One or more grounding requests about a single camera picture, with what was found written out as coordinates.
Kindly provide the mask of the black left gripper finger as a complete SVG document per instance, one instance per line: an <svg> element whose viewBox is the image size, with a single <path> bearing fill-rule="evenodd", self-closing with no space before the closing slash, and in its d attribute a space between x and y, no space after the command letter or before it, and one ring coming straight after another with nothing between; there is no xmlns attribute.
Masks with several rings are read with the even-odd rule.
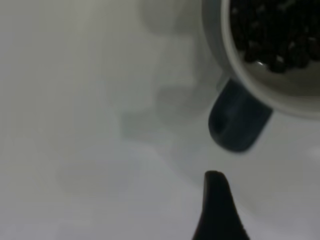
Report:
<svg viewBox="0 0 320 240"><path fill-rule="evenodd" d="M248 240L229 182L219 171L204 174L203 202L194 240Z"/></svg>

